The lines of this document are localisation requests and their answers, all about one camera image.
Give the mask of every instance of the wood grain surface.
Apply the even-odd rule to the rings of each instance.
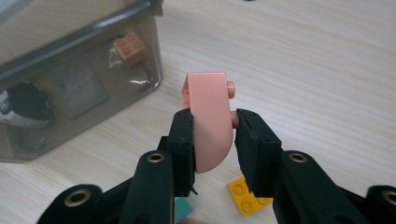
[[[0,63],[122,6],[35,0],[0,26]],[[359,195],[396,186],[395,12],[386,0],[164,1],[160,88],[34,161],[0,163],[0,223],[35,223],[69,187],[107,190],[134,175],[168,135],[184,78],[197,71],[225,71],[236,86],[231,107],[260,114],[284,149],[313,156],[337,185]],[[185,223],[276,223],[271,206],[239,216],[226,189],[239,176],[233,147],[196,176]]]

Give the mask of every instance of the lego stud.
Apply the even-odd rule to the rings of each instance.
[[[238,115],[236,114],[236,111],[231,111],[230,116],[231,116],[231,124],[233,125],[233,129],[238,128],[239,118]]]
[[[126,38],[127,38],[129,41],[136,41],[136,39],[137,39],[137,37],[136,37],[135,34],[128,34],[128,35],[126,35]]]
[[[122,47],[122,46],[125,45],[125,42],[124,42],[122,39],[117,39],[117,40],[116,40],[116,45],[117,45],[118,47]]]
[[[244,201],[242,201],[242,209],[245,212],[249,212],[254,208],[254,203],[253,201],[251,201],[250,199],[245,199]]]
[[[160,153],[155,153],[155,154],[148,156],[149,162],[160,162],[160,161],[163,161],[163,159],[165,159],[165,156]]]
[[[67,207],[77,207],[84,204],[91,198],[91,192],[88,189],[77,189],[67,195],[64,205]]]
[[[299,153],[291,153],[291,154],[289,154],[289,158],[292,161],[300,162],[300,163],[304,163],[304,162],[308,161],[308,159],[304,155],[299,154]]]
[[[229,99],[233,99],[235,97],[235,84],[233,84],[232,81],[227,81],[227,92]]]
[[[243,184],[241,183],[236,183],[235,185],[233,185],[233,190],[235,191],[235,193],[237,194],[242,194],[245,192],[245,187]]]
[[[388,203],[396,205],[396,192],[391,190],[385,190],[384,192],[382,192],[382,197],[384,197]]]

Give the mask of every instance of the yellow lego brick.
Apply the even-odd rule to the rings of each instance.
[[[227,188],[233,196],[239,214],[244,217],[257,212],[273,201],[272,198],[256,198],[253,193],[249,193],[243,176],[228,183]]]

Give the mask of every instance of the plastic storage box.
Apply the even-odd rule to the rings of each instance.
[[[0,161],[29,161],[155,90],[162,64],[158,0],[0,67]]]

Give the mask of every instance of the teal lego brick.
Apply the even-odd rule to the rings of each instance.
[[[192,207],[184,198],[175,198],[175,223],[181,221],[191,212]]]

